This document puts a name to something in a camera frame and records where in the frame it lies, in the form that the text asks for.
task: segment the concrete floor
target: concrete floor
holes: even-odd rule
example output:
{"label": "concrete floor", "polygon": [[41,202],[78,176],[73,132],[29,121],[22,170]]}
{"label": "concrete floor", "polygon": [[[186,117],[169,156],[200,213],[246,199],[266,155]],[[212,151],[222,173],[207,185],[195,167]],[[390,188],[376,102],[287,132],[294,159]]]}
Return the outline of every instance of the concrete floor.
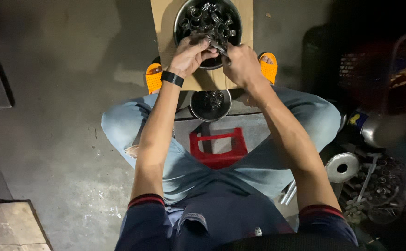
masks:
{"label": "concrete floor", "polygon": [[[254,1],[255,49],[277,56],[279,85],[300,88],[302,37],[329,5]],[[116,244],[134,172],[101,115],[147,93],[155,40],[149,1],[0,0],[0,61],[16,100],[0,110],[0,170],[14,199],[33,202],[55,250]]]}

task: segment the dark navy shirt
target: dark navy shirt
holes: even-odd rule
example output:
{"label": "dark navy shirt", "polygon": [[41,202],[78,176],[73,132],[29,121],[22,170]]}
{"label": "dark navy shirt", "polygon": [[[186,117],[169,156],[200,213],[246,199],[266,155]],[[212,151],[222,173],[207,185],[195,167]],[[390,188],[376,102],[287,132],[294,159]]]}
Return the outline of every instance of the dark navy shirt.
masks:
{"label": "dark navy shirt", "polygon": [[[351,227],[333,207],[309,206],[300,211],[299,219],[299,232],[358,245]],[[213,182],[205,192],[174,207],[165,207],[155,194],[133,199],[115,250],[211,250],[260,234],[288,233],[293,229],[265,195],[239,194],[225,183]]]}

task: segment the metal disc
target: metal disc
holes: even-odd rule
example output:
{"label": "metal disc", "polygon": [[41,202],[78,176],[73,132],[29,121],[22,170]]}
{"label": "metal disc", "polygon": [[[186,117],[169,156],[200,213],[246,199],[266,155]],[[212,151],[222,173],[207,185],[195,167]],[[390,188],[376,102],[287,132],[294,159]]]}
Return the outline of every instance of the metal disc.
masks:
{"label": "metal disc", "polygon": [[328,179],[341,183],[350,180],[360,170],[360,161],[353,153],[341,153],[333,156],[326,164]]}

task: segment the red stripe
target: red stripe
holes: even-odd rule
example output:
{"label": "red stripe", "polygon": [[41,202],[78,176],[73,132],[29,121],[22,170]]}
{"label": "red stripe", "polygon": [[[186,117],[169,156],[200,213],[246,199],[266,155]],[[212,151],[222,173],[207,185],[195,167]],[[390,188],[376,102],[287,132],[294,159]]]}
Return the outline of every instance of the red stripe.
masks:
{"label": "red stripe", "polygon": [[319,212],[325,212],[328,214],[334,214],[337,215],[343,219],[344,216],[342,215],[341,211],[339,211],[338,209],[332,207],[332,206],[328,206],[328,205],[310,205],[307,206],[305,208],[303,208],[300,212],[299,212],[299,216],[307,216],[310,214],[315,214],[315,213],[319,213]]}
{"label": "red stripe", "polygon": [[144,198],[139,198],[139,199],[133,199],[127,206],[127,209],[129,209],[131,206],[138,204],[140,202],[145,202],[145,201],[158,201],[164,206],[164,201],[160,198],[157,197],[144,197]]}

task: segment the metal bowl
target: metal bowl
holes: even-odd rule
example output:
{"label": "metal bowl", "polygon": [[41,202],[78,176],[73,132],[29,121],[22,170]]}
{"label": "metal bowl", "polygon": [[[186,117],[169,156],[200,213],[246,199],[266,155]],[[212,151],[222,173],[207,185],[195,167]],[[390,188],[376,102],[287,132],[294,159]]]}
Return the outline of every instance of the metal bowl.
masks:
{"label": "metal bowl", "polygon": [[[234,37],[229,38],[229,42],[233,45],[240,45],[242,42],[243,35],[243,25],[242,19],[240,18],[240,13],[236,6],[230,0],[188,0],[178,11],[177,17],[175,18],[175,23],[173,24],[173,39],[175,40],[175,45],[178,46],[180,41],[185,37],[184,32],[181,31],[179,23],[180,20],[186,17],[187,9],[190,6],[196,6],[197,8],[202,7],[205,3],[215,3],[222,8],[223,13],[229,13],[232,17],[234,23],[230,25],[231,30],[236,30],[237,34]],[[218,56],[216,59],[208,59],[201,63],[200,69],[203,70],[215,70],[222,67],[222,56]]]}
{"label": "metal bowl", "polygon": [[228,90],[220,91],[224,95],[223,103],[220,108],[213,110],[207,109],[205,105],[205,91],[194,92],[190,97],[190,110],[194,116],[206,122],[215,122],[225,117],[229,110],[231,110],[232,98]]}

